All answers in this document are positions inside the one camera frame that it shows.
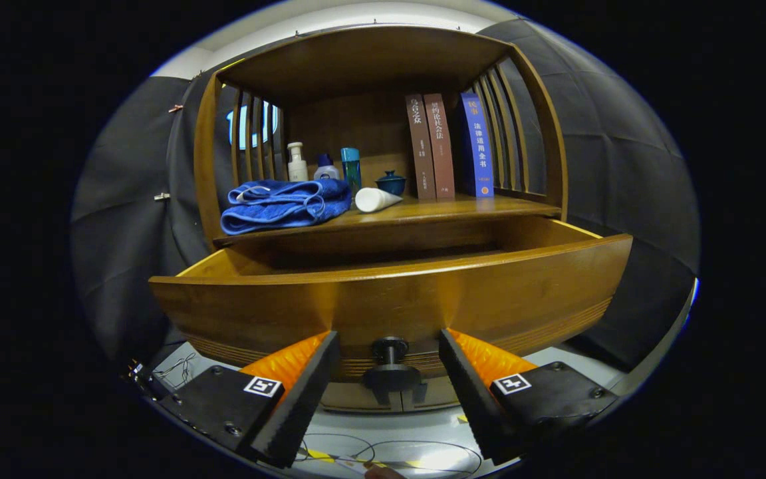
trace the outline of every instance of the blue book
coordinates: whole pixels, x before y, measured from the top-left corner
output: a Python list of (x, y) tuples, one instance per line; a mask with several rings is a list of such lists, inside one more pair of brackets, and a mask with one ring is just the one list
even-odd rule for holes
[(460, 94), (463, 148), (460, 168), (463, 169), (463, 188), (472, 196), (495, 196), (493, 193), (492, 149), (481, 100), (474, 93)]

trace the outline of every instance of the cabinet top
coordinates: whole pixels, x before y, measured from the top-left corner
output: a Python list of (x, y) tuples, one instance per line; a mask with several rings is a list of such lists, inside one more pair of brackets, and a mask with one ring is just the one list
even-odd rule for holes
[(510, 48), (510, 43), (465, 31), (377, 25), (299, 37), (215, 75), (288, 108), (379, 90), (463, 91)]

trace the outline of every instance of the blue lid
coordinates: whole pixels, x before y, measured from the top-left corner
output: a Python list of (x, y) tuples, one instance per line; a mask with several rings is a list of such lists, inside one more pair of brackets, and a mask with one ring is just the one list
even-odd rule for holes
[(332, 164), (332, 158), (329, 154), (319, 154), (319, 166), (330, 166)]
[(341, 149), (341, 161), (359, 161), (359, 150), (356, 148)]

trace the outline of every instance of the folded towel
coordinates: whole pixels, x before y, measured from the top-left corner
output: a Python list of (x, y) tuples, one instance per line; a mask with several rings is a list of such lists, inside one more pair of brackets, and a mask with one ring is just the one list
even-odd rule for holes
[(226, 234), (321, 224), (350, 209), (350, 188), (334, 179), (314, 182), (246, 182), (229, 192), (221, 215)]

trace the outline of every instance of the blue bottle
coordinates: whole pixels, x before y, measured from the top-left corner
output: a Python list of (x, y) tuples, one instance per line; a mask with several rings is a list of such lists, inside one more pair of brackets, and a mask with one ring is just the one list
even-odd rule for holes
[(355, 198), (356, 192), (362, 188), (362, 177), (359, 174), (358, 149), (341, 149), (341, 168), (344, 170), (344, 181), (350, 187), (350, 197)]

